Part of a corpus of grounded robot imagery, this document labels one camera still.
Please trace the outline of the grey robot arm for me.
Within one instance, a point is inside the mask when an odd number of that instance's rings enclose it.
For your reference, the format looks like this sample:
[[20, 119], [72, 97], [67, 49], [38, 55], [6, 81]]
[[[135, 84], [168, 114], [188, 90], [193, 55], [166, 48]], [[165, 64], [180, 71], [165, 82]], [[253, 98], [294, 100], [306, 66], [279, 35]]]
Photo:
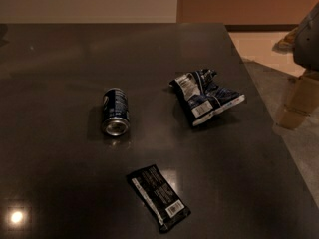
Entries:
[[319, 71], [319, 2], [298, 26], [293, 59], [307, 70]]

